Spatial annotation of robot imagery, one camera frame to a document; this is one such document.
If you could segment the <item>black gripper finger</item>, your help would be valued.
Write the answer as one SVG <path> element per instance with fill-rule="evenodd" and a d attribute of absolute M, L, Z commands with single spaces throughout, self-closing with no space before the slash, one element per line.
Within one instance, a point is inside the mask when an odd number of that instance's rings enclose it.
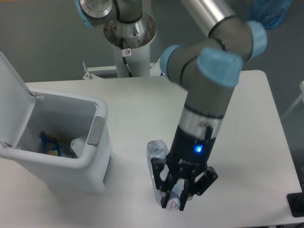
<path fill-rule="evenodd" d="M 171 190 L 165 186 L 165 180 L 169 174 L 169 168 L 164 159 L 150 159 L 150 174 L 154 195 L 157 203 L 163 209 L 178 209 L 178 183 Z"/>
<path fill-rule="evenodd" d="M 179 211 L 184 210 L 188 198 L 194 195 L 202 195 L 217 178 L 216 171 L 210 166 L 200 174 L 198 170 L 191 170 L 189 177 L 184 178 L 184 187 L 180 194 Z"/>

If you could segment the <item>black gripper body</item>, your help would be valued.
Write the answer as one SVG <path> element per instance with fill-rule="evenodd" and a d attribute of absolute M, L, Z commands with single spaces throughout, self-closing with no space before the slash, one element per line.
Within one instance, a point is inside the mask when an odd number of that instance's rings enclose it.
<path fill-rule="evenodd" d="M 213 128 L 207 126 L 205 135 L 199 139 L 177 127 L 166 161 L 173 178 L 195 181 L 207 169 L 215 143 L 212 133 Z"/>

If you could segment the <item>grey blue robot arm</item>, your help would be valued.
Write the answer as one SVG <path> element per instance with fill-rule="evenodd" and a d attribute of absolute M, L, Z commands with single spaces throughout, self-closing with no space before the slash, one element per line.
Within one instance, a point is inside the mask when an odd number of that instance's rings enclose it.
<path fill-rule="evenodd" d="M 168 210 L 183 210 L 188 200 L 217 179 L 207 161 L 243 64 L 267 46 L 264 27 L 256 21 L 242 22 L 223 0 L 183 4 L 207 39 L 190 47 L 170 46 L 160 58 L 161 71 L 188 92 L 171 148 L 161 141 L 147 145 L 155 197 Z M 118 48 L 119 77 L 149 74 L 150 55 L 135 54 L 156 33 L 142 1 L 77 0 L 75 5 L 83 23 L 88 28 L 103 25 L 105 37 Z"/>

